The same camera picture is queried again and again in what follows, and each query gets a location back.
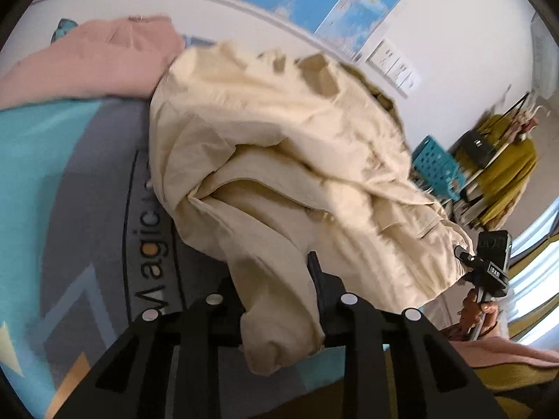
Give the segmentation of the pink sleeved right forearm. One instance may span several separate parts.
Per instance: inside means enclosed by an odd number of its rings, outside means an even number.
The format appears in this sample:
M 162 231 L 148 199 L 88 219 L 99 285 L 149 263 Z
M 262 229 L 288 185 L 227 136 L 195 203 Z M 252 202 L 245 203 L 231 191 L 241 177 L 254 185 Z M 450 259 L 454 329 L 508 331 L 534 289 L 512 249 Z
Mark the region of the pink sleeved right forearm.
M 502 364 L 557 368 L 559 363 L 557 352 L 532 348 L 501 337 L 470 341 L 451 340 L 450 343 L 472 368 L 487 368 Z

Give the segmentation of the right hand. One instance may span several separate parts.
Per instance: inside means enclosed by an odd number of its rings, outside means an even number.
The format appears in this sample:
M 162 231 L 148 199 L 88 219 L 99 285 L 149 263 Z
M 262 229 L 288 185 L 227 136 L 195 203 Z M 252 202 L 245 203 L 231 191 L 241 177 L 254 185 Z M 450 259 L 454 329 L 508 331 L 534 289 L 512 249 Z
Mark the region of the right hand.
M 458 340 L 466 341 L 472 330 L 479 324 L 481 325 L 479 339 L 500 335 L 498 303 L 495 301 L 479 303 L 478 291 L 472 288 L 462 302 Z

